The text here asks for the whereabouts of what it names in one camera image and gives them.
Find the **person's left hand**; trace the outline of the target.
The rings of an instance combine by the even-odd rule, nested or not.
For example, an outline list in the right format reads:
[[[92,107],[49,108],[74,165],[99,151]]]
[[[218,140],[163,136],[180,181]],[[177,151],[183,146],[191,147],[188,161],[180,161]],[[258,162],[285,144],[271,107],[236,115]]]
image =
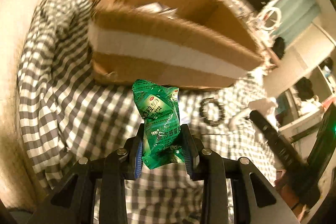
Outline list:
[[[279,195],[290,207],[291,211],[294,213],[297,219],[301,222],[305,214],[306,205],[299,203],[299,198],[291,190],[290,186],[288,185],[281,186],[280,180],[276,180],[274,184]]]

